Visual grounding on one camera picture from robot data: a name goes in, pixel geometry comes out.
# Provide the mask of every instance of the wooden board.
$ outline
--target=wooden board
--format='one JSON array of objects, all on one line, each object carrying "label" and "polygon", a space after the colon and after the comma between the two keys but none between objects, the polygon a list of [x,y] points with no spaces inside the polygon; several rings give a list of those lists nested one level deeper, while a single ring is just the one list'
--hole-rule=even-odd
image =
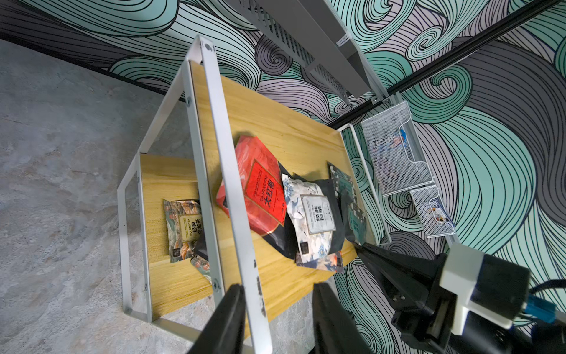
[{"label": "wooden board", "polygon": [[170,263],[163,200],[198,199],[192,160],[140,154],[153,319],[212,294],[188,260]]},{"label": "wooden board", "polygon": [[[212,200],[216,200],[222,174],[204,68],[191,63],[191,71],[210,193]],[[224,77],[222,86],[234,144],[242,134],[257,136],[290,173],[297,173],[308,180],[329,178],[327,161],[354,176],[338,131]],[[215,205],[213,213],[222,275],[228,288],[231,284],[241,282],[234,239],[230,220],[223,210]],[[252,239],[270,321],[310,293],[314,283],[323,282],[334,274],[298,267],[255,232],[252,232]],[[356,257],[354,247],[348,241],[344,242],[342,257],[345,264]]]}]

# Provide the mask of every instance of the metal frame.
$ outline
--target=metal frame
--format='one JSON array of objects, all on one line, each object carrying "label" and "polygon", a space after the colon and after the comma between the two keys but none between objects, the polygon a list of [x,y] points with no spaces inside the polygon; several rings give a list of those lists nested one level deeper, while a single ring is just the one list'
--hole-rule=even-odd
[{"label": "metal frame", "polygon": [[[342,136],[342,131],[345,130],[346,128],[350,128],[350,130],[352,131],[352,136],[354,137],[354,143],[355,143],[355,147],[358,150],[358,154],[359,157],[362,159],[362,165],[363,165],[363,171],[366,174],[368,180],[370,179],[370,171],[367,168],[367,164],[366,164],[366,158],[363,155],[363,151],[362,151],[362,147],[359,144],[359,140],[358,140],[358,135],[355,132],[354,126],[350,123],[338,128],[337,130],[340,132],[340,136]],[[378,246],[383,246],[383,245],[387,245],[391,243],[391,235],[389,234],[389,230],[387,229],[387,223],[385,221],[385,216],[383,213],[383,208],[381,207],[381,198],[378,197],[377,192],[375,191],[375,186],[374,186],[374,182],[370,180],[370,190],[371,190],[371,195],[374,197],[375,199],[375,203],[378,205],[378,209],[379,209],[379,216],[381,217],[381,222],[383,223],[383,232],[385,233],[385,236],[387,236],[387,242],[380,244],[380,240],[377,239],[377,231],[374,230],[374,226],[373,224],[370,223],[371,225],[371,229],[374,233],[374,240],[375,240],[375,244]]]},{"label": "metal frame", "polygon": [[[225,286],[222,278],[222,268],[220,263],[220,254],[218,252],[218,241],[216,239],[216,228],[214,216],[212,213],[212,200],[206,164],[204,159],[204,150],[202,145],[202,136],[198,115],[196,112],[196,104],[194,90],[192,86],[192,75],[190,61],[196,63],[202,62],[207,80],[208,94],[210,97],[212,120],[215,126],[216,140],[218,144],[218,152],[220,155],[220,167],[223,176],[232,176],[232,178],[224,178],[226,186],[226,197],[230,209],[230,222],[234,233],[234,243],[236,254],[238,257],[238,266],[242,285],[245,289],[246,310],[248,321],[250,324],[250,333],[253,348],[244,346],[245,353],[262,353],[269,354],[272,352],[271,334],[269,332],[269,322],[265,312],[265,305],[261,292],[261,284],[259,281],[259,272],[254,266],[255,252],[251,239],[250,226],[247,221],[246,205],[244,202],[242,186],[239,183],[239,171],[236,162],[234,144],[232,140],[230,122],[228,120],[228,112],[226,110],[226,102],[224,99],[224,91],[218,69],[218,60],[216,50],[211,40],[197,35],[190,49],[177,71],[175,78],[161,102],[159,109],[148,131],[141,142],[136,155],[134,156],[126,174],[118,186],[118,229],[120,243],[120,262],[122,273],[122,297],[123,311],[127,315],[142,321],[149,322],[163,330],[180,336],[194,342],[200,335],[200,331],[191,327],[169,321],[167,319],[158,318],[153,320],[153,312],[151,306],[151,284],[149,281],[149,263],[147,256],[147,238],[145,235],[145,211],[143,204],[143,188],[142,174],[140,165],[140,154],[147,153],[157,135],[161,131],[173,107],[185,92],[185,100],[187,106],[187,115],[189,128],[191,132],[192,147],[195,159],[195,169],[198,179],[199,198],[201,211],[203,214],[204,231],[208,248],[208,258],[210,263],[210,272],[213,285],[213,294],[215,304],[218,305],[225,293]],[[128,250],[128,232],[126,220],[126,186],[130,183],[134,174],[138,175],[138,191],[140,199],[140,220],[141,220],[141,236],[143,239],[143,257],[144,257],[144,278],[146,286],[146,307],[147,312],[141,313],[132,309],[132,292],[130,279],[130,253]]]}]

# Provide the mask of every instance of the wire mesh basket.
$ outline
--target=wire mesh basket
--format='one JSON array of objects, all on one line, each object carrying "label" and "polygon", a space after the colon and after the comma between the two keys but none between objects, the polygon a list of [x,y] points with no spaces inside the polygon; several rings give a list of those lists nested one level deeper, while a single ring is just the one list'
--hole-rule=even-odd
[{"label": "wire mesh basket", "polygon": [[427,238],[456,233],[454,222],[444,207],[436,185],[410,192]]},{"label": "wire mesh basket", "polygon": [[361,122],[383,196],[433,183],[407,102]]}]

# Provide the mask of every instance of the gray floor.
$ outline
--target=gray floor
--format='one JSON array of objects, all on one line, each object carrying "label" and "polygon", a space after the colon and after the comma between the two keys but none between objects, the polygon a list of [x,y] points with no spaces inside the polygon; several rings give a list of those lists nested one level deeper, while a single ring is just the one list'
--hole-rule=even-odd
[{"label": "gray floor", "polygon": [[[162,96],[4,41],[0,61],[0,352],[185,353],[191,343],[122,313],[115,191]],[[184,114],[179,104],[154,151],[191,156]],[[206,298],[167,318],[202,328],[213,308]],[[270,327],[274,352],[307,353],[310,295]]]}]

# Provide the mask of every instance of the da hong pao tea package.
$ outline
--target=da hong pao tea package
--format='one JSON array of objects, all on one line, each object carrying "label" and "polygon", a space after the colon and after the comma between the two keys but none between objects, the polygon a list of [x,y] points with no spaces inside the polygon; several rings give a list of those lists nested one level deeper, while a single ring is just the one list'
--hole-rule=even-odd
[{"label": "da hong pao tea package", "polygon": [[[281,183],[281,173],[288,172],[258,137],[241,135],[235,152],[250,228],[283,256],[295,259],[297,239]],[[224,181],[216,203],[230,215]]]}]

